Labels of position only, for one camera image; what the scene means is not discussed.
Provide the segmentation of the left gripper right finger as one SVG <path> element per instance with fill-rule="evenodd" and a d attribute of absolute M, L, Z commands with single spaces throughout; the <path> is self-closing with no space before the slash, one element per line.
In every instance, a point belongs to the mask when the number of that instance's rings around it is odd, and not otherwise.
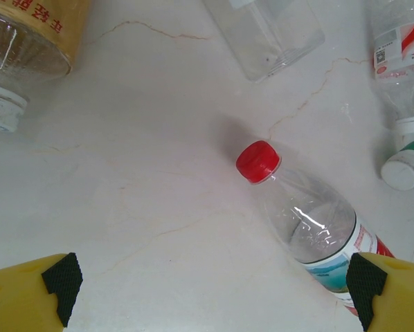
<path fill-rule="evenodd" d="M 355 253 L 346 283 L 364 331 L 414 331 L 414 263 Z"/>

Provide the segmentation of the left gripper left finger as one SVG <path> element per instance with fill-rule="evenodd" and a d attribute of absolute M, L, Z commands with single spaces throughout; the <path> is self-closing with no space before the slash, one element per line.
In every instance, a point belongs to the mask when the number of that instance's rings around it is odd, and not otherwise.
<path fill-rule="evenodd" d="M 74 252 L 0 269 L 0 331 L 63 331 L 82 282 Z"/>

